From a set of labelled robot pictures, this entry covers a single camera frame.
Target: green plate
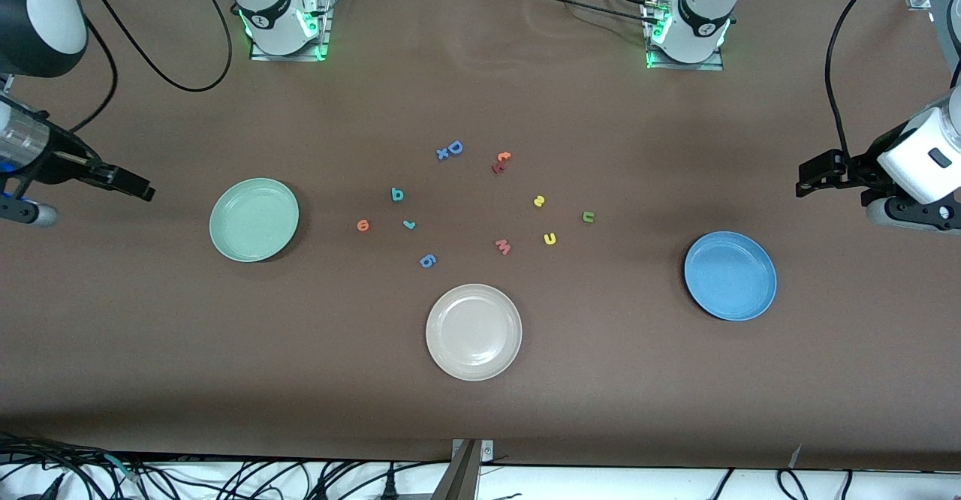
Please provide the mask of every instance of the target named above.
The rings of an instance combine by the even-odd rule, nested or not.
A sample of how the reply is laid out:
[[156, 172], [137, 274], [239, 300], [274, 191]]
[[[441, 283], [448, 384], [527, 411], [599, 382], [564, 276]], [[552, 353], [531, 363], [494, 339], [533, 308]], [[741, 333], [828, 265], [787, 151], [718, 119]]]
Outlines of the green plate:
[[300, 208], [294, 193], [274, 179], [231, 186], [210, 213], [210, 240], [234, 261], [261, 261], [291, 242]]

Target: cable connector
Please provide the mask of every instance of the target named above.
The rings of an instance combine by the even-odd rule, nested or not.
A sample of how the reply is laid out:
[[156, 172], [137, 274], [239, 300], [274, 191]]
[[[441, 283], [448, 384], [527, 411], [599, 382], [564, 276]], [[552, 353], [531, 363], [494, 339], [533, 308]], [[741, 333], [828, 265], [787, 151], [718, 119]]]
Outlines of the cable connector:
[[384, 494], [381, 494], [381, 500], [397, 500], [400, 495], [397, 493], [397, 483], [394, 482], [394, 463], [390, 464], [390, 469], [387, 470], [387, 485], [384, 485]]

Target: brown tabletop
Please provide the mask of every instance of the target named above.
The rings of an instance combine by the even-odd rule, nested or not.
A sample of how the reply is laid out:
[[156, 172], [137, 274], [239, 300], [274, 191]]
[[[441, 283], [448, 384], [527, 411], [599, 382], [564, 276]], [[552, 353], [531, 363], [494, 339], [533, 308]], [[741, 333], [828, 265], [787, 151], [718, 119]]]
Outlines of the brown tabletop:
[[[170, 76], [216, 76], [207, 0], [111, 1]], [[690, 73], [645, 69], [632, 21], [548, 0], [344, 0], [326, 62], [241, 55], [188, 94], [83, 0], [120, 68], [83, 138], [158, 192], [35, 185], [59, 225], [2, 225], [0, 426], [117, 450], [432, 459], [478, 436], [512, 462], [780, 466], [803, 443], [800, 466], [956, 468], [961, 240], [874, 226], [854, 190], [794, 197], [797, 165], [837, 142], [824, 48], [846, 1], [741, 0], [725, 71]], [[903, 0], [862, 0], [835, 71], [856, 152], [950, 76]], [[92, 40], [14, 94], [70, 126], [107, 86]], [[236, 264], [207, 219], [251, 177], [290, 185], [302, 222], [275, 260]], [[712, 230], [775, 261], [761, 318], [687, 295], [685, 250]], [[423, 339], [466, 282], [523, 319], [483, 383]]]

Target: plate rim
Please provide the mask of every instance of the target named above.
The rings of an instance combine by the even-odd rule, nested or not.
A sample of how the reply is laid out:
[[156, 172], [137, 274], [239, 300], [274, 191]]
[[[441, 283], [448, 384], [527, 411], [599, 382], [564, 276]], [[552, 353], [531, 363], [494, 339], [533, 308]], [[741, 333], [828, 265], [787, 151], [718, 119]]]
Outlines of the plate rim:
[[[459, 289], [470, 288], [470, 287], [487, 288], [487, 289], [490, 289], [491, 291], [494, 291], [496, 294], [500, 294], [502, 297], [505, 298], [505, 300], [507, 300], [508, 305], [511, 305], [511, 309], [512, 311], [514, 311], [517, 318], [517, 342], [514, 344], [514, 349], [511, 350], [511, 358], [507, 360], [507, 362], [505, 362], [503, 367], [499, 367], [499, 369], [496, 370], [496, 372], [494, 372], [493, 374], [490, 374], [490, 376], [484, 376], [483, 378], [464, 378], [464, 377], [460, 377], [457, 374], [454, 374], [453, 371], [447, 370], [447, 368], [443, 366], [443, 364], [439, 363], [439, 361], [437, 360], [437, 357], [435, 356], [435, 353], [433, 353], [432, 346], [430, 346], [430, 336], [429, 336], [430, 320], [432, 320], [433, 313], [435, 313], [436, 309], [438, 308], [440, 303], [444, 300], [444, 298], [447, 297], [447, 295], [453, 294], [454, 291], [459, 291]], [[518, 311], [517, 305], [511, 299], [511, 296], [508, 296], [507, 294], [505, 294], [505, 292], [501, 291], [500, 288], [494, 288], [492, 287], [492, 285], [481, 284], [481, 282], [468, 282], [468, 284], [457, 285], [457, 287], [451, 288], [449, 289], [449, 291], [445, 291], [439, 298], [437, 298], [437, 300], [433, 303], [433, 306], [430, 306], [430, 311], [428, 312], [428, 315], [426, 315], [425, 326], [423, 326], [423, 339], [425, 339], [426, 348], [428, 348], [428, 354], [430, 355], [430, 359], [433, 360], [436, 366], [438, 366], [442, 371], [444, 371], [444, 373], [447, 374], [447, 376], [456, 378], [457, 380], [461, 380], [461, 381], [487, 381], [500, 376], [500, 374], [504, 373], [505, 370], [508, 370], [508, 368], [511, 367], [511, 364], [514, 364], [514, 360], [517, 359], [518, 354], [521, 352], [521, 345], [524, 343], [524, 320], [521, 318], [521, 312]]]
[[[708, 306], [704, 305], [703, 302], [701, 302], [701, 300], [697, 298], [697, 295], [694, 294], [694, 291], [691, 289], [690, 282], [688, 282], [688, 279], [689, 279], [688, 273], [691, 270], [692, 253], [697, 250], [703, 249], [704, 240], [718, 239], [718, 237], [721, 237], [721, 236], [733, 236], [735, 237], [735, 239], [742, 239], [742, 240], [748, 241], [751, 244], [754, 244], [754, 246], [758, 247], [758, 250], [760, 250], [764, 256], [762, 258], [759, 258], [754, 254], [751, 254], [751, 256], [754, 257], [755, 260], [760, 260], [761, 263], [771, 267], [771, 281], [772, 281], [771, 297], [766, 300], [766, 302], [764, 303], [764, 306], [762, 306], [762, 308], [760, 309], [760, 311], [758, 311], [758, 313], [755, 313], [755, 315], [751, 315], [748, 318], [726, 318], [724, 315], [719, 315], [717, 312], [712, 311], [712, 309], [708, 308]], [[684, 285], [687, 287], [687, 294], [689, 294], [691, 298], [694, 299], [694, 302], [697, 303], [697, 306], [700, 306], [701, 311], [707, 312], [708, 315], [712, 315], [714, 316], [714, 318], [720, 318], [727, 322], [747, 322], [749, 320], [758, 318], [758, 316], [762, 315], [765, 312], [768, 312], [768, 309], [771, 308], [771, 305], [773, 304], [773, 302], [775, 302], [775, 298], [776, 296], [778, 296], [778, 270], [775, 268], [775, 263], [773, 263], [773, 260], [771, 260], [771, 255], [763, 246], [761, 246], [760, 243], [758, 243], [758, 241], [751, 239], [751, 237], [745, 236], [744, 233], [731, 232], [731, 230], [717, 230], [717, 232], [705, 233], [703, 236], [698, 237], [697, 240], [691, 243], [691, 246], [688, 247], [687, 253], [684, 255]]]
[[[224, 205], [226, 204], [225, 198], [229, 197], [230, 193], [234, 192], [234, 189], [240, 188], [240, 186], [251, 184], [251, 182], [264, 182], [264, 184], [270, 185], [271, 188], [278, 189], [281, 193], [284, 193], [285, 196], [288, 196], [290, 199], [293, 200], [294, 227], [291, 232], [291, 236], [289, 236], [287, 239], [284, 240], [284, 244], [279, 246], [277, 250], [268, 254], [267, 256], [264, 256], [262, 258], [238, 258], [238, 257], [230, 256], [229, 254], [226, 253], [226, 251], [221, 249], [220, 246], [217, 244], [217, 239], [213, 236], [213, 217], [214, 215], [216, 215], [218, 209], [224, 209]], [[281, 250], [284, 250], [285, 246], [288, 246], [288, 244], [291, 244], [291, 240], [297, 233], [297, 228], [299, 226], [300, 226], [300, 202], [298, 201], [297, 195], [294, 194], [293, 190], [291, 190], [289, 186], [282, 184], [282, 182], [277, 181], [277, 179], [271, 179], [269, 177], [252, 177], [250, 179], [244, 179], [241, 182], [236, 182], [236, 184], [233, 184], [230, 188], [225, 190], [224, 193], [221, 194], [219, 198], [217, 198], [217, 201], [214, 202], [213, 204], [213, 208], [210, 210], [209, 221], [207, 221], [207, 233], [209, 233], [210, 242], [213, 243], [213, 248], [217, 249], [217, 252], [219, 252], [224, 258], [227, 258], [228, 260], [231, 260], [231, 261], [238, 261], [238, 263], [241, 263], [241, 264], [253, 264], [253, 263], [257, 263], [257, 261], [264, 261], [264, 260], [267, 260], [267, 258], [273, 258], [274, 256], [277, 256], [277, 254]]]

